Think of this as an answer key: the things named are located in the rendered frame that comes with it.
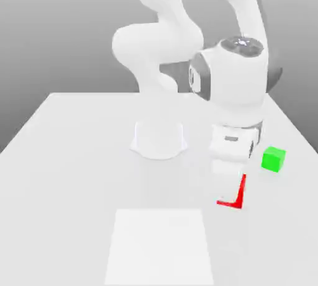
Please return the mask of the small red cube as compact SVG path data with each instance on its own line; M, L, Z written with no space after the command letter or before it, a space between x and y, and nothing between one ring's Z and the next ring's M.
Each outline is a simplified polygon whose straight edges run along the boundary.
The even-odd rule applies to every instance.
M245 191L246 177L247 177L246 174L242 175L242 178L240 181L240 186L238 188L237 198L235 201L225 202L225 201L218 200L216 203L218 205L223 205L226 207L241 209L243 206L243 196L244 196L244 191Z

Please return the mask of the small green cube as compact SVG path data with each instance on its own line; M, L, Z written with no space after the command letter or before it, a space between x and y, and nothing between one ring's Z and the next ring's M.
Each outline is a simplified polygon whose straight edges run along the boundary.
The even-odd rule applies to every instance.
M270 146L263 152L261 167L273 172L279 172L283 166L286 151Z

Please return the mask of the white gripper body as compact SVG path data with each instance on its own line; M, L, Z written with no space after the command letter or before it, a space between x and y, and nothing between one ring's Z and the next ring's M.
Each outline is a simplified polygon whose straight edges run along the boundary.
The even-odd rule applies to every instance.
M229 161L233 163L246 163L252 152L252 142L236 143L236 142L212 142L210 145L211 156L215 159Z

